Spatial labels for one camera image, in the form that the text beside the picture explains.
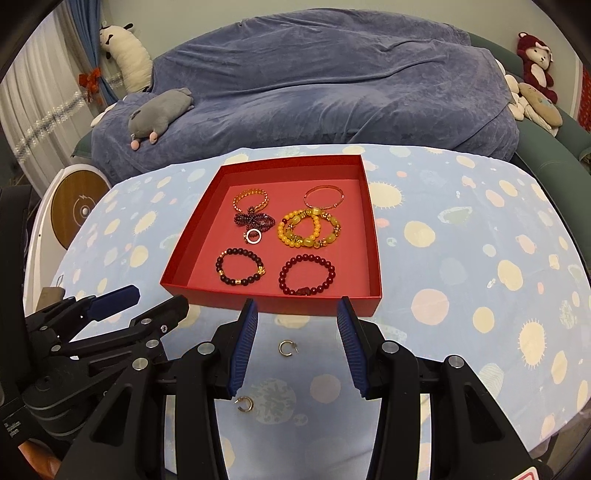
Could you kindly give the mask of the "gold hoop earring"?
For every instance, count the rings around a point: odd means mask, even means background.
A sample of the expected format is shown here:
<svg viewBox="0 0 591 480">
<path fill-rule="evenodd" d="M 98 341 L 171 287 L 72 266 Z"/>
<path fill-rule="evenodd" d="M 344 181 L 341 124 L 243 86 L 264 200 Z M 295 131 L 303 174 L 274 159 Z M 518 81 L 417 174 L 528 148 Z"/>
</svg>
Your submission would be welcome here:
<svg viewBox="0 0 591 480">
<path fill-rule="evenodd" d="M 235 406 L 239 412 L 249 413 L 254 408 L 254 401 L 249 396 L 239 396 L 235 399 Z"/>
<path fill-rule="evenodd" d="M 289 358 L 298 353 L 297 343 L 290 339 L 280 341 L 277 345 L 277 350 L 284 358 Z"/>
</svg>

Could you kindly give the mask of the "gold ring red stone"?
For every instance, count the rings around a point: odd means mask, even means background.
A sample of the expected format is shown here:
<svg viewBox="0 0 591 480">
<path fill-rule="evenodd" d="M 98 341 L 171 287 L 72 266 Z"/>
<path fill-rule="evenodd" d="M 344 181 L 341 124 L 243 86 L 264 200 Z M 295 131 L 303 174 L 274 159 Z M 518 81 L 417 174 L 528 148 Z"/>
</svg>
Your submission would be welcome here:
<svg viewBox="0 0 591 480">
<path fill-rule="evenodd" d="M 250 228 L 243 233 L 243 239 L 245 239 L 245 242 L 249 245 L 259 244 L 263 239 L 263 232 L 257 228 Z"/>
</svg>

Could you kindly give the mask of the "purple garnet bead strand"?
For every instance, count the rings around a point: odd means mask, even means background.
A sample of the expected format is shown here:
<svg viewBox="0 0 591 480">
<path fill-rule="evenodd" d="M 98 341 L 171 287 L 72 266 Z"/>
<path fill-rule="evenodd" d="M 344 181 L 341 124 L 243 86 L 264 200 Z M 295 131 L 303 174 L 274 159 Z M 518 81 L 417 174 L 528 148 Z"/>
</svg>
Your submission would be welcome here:
<svg viewBox="0 0 591 480">
<path fill-rule="evenodd" d="M 262 233 L 269 231 L 276 224 L 273 217 L 264 213 L 263 209 L 256 207 L 249 207 L 245 211 L 236 208 L 233 221 L 238 227 L 243 227 L 246 230 L 256 229 Z"/>
</svg>

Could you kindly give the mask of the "gold chain bangle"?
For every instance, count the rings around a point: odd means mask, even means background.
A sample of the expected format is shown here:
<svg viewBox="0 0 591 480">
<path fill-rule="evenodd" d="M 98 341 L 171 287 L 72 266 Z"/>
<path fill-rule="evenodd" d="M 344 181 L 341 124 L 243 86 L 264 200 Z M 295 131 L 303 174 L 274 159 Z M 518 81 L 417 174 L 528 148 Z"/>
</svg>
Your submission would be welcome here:
<svg viewBox="0 0 591 480">
<path fill-rule="evenodd" d="M 270 203 L 269 194 L 262 188 L 249 188 L 239 192 L 232 199 L 236 214 L 257 214 L 263 212 Z"/>
</svg>

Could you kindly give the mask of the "rose gold thin bangle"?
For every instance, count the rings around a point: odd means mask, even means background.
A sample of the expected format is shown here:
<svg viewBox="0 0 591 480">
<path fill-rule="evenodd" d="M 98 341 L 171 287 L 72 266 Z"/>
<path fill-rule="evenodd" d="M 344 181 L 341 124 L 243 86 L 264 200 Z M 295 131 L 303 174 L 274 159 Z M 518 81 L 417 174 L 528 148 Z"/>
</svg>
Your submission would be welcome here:
<svg viewBox="0 0 591 480">
<path fill-rule="evenodd" d="M 305 192 L 303 200 L 307 207 L 332 210 L 338 208 L 345 198 L 345 192 L 338 185 L 322 184 L 315 185 Z"/>
</svg>

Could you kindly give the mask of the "brown paper bag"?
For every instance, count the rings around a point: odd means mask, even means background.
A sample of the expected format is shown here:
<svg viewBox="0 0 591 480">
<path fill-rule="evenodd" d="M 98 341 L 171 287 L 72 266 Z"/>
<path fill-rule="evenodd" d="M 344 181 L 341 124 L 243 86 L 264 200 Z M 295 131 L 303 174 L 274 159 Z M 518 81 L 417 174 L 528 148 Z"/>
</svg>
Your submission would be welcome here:
<svg viewBox="0 0 591 480">
<path fill-rule="evenodd" d="M 61 302 L 64 299 L 65 290 L 61 287 L 43 287 L 37 302 L 36 311 Z"/>
</svg>

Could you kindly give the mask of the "round wooden white device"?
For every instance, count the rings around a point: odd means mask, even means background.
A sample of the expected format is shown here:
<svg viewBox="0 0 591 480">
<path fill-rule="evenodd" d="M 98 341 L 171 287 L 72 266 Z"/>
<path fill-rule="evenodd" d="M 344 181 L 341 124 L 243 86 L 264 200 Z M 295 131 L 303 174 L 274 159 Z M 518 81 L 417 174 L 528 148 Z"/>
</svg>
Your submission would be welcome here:
<svg viewBox="0 0 591 480">
<path fill-rule="evenodd" d="M 86 164 L 60 170 L 41 198 L 26 257 L 23 306 L 36 310 L 42 289 L 53 277 L 89 214 L 110 190 L 105 175 Z"/>
</svg>

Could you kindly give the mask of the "blue planet print sheet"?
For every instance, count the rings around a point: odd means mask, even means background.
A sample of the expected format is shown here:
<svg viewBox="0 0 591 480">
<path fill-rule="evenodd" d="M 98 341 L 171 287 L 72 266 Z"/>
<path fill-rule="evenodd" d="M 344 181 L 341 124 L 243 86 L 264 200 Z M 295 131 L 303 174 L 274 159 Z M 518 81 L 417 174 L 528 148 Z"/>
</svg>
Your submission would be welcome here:
<svg viewBox="0 0 591 480">
<path fill-rule="evenodd" d="M 590 430 L 590 285 L 539 184 L 510 164 L 420 147 L 363 145 L 384 297 L 385 337 L 414 354 L 464 357 L 524 444 L 561 469 Z M 133 284 L 139 311 L 167 298 L 159 280 L 218 168 L 304 156 L 241 149 L 116 185 L 57 269 L 73 297 Z M 297 343 L 284 358 L 280 341 Z M 362 479 L 380 405 L 353 385 L 334 318 L 263 315 L 242 413 L 217 405 L 233 479 Z"/>
</svg>

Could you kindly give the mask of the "red cardboard box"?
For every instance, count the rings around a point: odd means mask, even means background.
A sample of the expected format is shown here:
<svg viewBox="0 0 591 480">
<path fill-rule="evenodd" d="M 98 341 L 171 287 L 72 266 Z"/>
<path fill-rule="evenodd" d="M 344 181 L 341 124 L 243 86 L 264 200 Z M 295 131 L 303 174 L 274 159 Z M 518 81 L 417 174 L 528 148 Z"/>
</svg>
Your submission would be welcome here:
<svg viewBox="0 0 591 480">
<path fill-rule="evenodd" d="M 274 220 L 307 208 L 304 193 L 315 185 L 338 185 L 346 198 L 329 210 L 320 238 L 339 226 L 335 242 L 315 249 L 290 247 L 276 228 L 256 245 L 235 225 L 232 199 L 262 188 L 264 209 Z M 192 304 L 240 309 L 247 298 L 267 313 L 332 316 L 339 299 L 356 313 L 372 316 L 383 298 L 377 231 L 363 160 L 359 155 L 325 154 L 263 159 L 224 165 L 201 196 L 174 247 L 160 284 Z"/>
</svg>

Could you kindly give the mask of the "grey mouse plush toy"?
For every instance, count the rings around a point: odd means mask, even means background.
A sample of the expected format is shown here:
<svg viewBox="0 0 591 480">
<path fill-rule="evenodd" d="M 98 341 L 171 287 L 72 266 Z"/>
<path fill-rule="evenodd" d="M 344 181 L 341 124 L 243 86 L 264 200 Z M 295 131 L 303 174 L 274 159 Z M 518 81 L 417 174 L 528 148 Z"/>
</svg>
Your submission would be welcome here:
<svg viewBox="0 0 591 480">
<path fill-rule="evenodd" d="M 192 93 L 186 87 L 167 90 L 144 103 L 128 120 L 131 149 L 137 151 L 145 139 L 155 144 L 172 122 L 193 107 Z"/>
</svg>

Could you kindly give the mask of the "red bow curtain tie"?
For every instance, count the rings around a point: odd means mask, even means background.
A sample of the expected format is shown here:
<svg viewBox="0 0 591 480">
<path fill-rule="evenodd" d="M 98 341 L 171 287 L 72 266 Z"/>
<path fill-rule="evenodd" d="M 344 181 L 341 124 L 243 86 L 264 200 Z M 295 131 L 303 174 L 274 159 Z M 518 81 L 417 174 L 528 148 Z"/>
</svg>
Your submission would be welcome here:
<svg viewBox="0 0 591 480">
<path fill-rule="evenodd" d="M 78 75 L 78 84 L 84 90 L 84 98 L 88 103 L 95 102 L 98 106 L 102 105 L 100 94 L 101 71 L 99 67 L 92 69 L 89 73 L 80 73 Z"/>
</svg>

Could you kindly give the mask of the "white sheep plush toy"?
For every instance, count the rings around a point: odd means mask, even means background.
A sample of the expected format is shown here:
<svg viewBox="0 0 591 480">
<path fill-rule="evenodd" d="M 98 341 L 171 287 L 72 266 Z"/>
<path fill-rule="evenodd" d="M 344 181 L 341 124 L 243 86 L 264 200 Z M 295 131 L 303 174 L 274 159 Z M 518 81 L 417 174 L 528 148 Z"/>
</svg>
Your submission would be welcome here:
<svg viewBox="0 0 591 480">
<path fill-rule="evenodd" d="M 141 92 L 151 86 L 153 62 L 145 47 L 133 33 L 134 24 L 109 25 L 99 29 L 99 44 L 107 59 L 115 61 L 128 93 Z"/>
</svg>

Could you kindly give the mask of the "dark blue velvet blanket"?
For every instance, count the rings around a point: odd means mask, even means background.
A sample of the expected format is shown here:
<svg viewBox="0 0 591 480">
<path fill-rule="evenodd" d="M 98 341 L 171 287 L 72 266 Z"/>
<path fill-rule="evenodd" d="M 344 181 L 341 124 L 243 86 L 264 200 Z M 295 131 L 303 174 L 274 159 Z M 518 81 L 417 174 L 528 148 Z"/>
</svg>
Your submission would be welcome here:
<svg viewBox="0 0 591 480">
<path fill-rule="evenodd" d="M 158 56 L 151 80 L 92 131 L 93 156 L 116 174 L 119 159 L 156 154 L 363 143 L 509 160 L 519 143 L 493 54 L 455 26 L 401 14 L 311 9 L 242 20 Z M 130 115 L 184 87 L 194 107 L 133 151 Z"/>
</svg>

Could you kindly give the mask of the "beige cookie plush toy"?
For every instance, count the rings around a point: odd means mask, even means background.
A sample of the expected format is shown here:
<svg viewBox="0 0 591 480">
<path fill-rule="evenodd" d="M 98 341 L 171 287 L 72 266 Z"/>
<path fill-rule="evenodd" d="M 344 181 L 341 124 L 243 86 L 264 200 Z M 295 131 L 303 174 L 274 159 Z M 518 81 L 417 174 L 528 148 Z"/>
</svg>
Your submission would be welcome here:
<svg viewBox="0 0 591 480">
<path fill-rule="evenodd" d="M 535 87 L 518 82 L 499 60 L 496 62 L 512 95 L 508 108 L 514 118 L 517 121 L 529 119 L 555 137 L 563 125 L 563 118 L 557 107 Z"/>
</svg>

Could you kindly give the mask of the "red monkey plush toy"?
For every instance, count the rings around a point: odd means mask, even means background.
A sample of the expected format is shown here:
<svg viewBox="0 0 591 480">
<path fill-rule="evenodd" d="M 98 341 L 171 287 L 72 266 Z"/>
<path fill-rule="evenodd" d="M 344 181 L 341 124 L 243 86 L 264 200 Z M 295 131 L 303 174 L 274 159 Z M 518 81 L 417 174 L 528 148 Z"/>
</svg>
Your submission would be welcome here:
<svg viewBox="0 0 591 480">
<path fill-rule="evenodd" d="M 554 80 L 549 73 L 553 62 L 550 47 L 542 40 L 527 32 L 518 34 L 517 55 L 523 62 L 523 78 L 553 104 L 557 104 L 558 96 L 552 90 Z"/>
</svg>

